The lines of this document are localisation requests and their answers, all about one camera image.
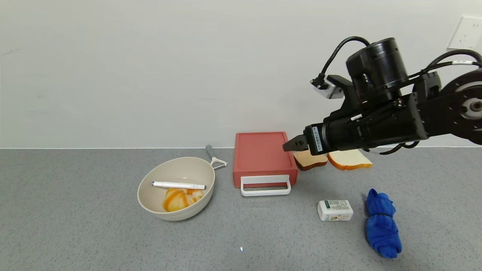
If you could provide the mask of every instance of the barcode label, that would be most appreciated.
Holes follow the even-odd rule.
[[[318,127],[314,126],[311,129],[313,131],[313,137],[315,138],[316,149],[318,151],[323,151],[323,146],[321,145],[320,134],[318,133]]]
[[[346,201],[328,201],[328,203],[331,206],[331,209],[334,210],[348,210],[350,207],[348,207],[348,204]]]
[[[341,205],[335,205],[335,206],[331,206],[332,209],[334,210],[348,210],[349,207],[348,206],[341,206]]]

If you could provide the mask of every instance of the peeler handle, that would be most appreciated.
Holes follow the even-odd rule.
[[[226,161],[223,161],[223,160],[221,160],[221,159],[216,158],[216,156],[214,155],[213,147],[211,147],[211,145],[207,145],[207,146],[206,146],[206,151],[208,152],[208,155],[209,155],[209,157],[211,158],[211,162],[210,162],[211,166],[212,166],[214,163],[221,163],[221,164],[222,164],[222,165],[220,165],[220,166],[215,167],[214,170],[223,168],[223,167],[225,167],[225,166],[228,165],[228,163],[227,163]]]
[[[208,152],[209,158],[215,157],[213,147],[211,145],[206,146],[206,151]]]

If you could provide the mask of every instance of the label sticker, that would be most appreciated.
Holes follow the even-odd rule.
[[[452,65],[473,65],[473,61],[469,60],[456,60],[452,61]]]
[[[320,133],[318,133],[318,127],[314,126],[311,129],[313,131],[313,138],[315,139],[316,150],[323,151],[323,146],[321,145]]]
[[[328,201],[328,203],[331,206],[331,209],[334,210],[348,210],[350,209],[348,207],[347,201]]]

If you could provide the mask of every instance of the white marker pen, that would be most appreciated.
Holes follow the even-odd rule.
[[[152,186],[164,188],[180,188],[180,189],[200,189],[205,190],[206,186],[202,184],[185,184],[171,182],[152,182]]]

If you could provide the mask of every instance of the white drawer handle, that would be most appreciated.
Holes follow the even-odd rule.
[[[286,183],[287,189],[276,190],[244,190],[246,184],[267,184],[267,183]],[[268,175],[268,176],[245,176],[241,177],[241,195],[245,197],[251,196],[274,196],[288,195],[291,192],[289,175]]]

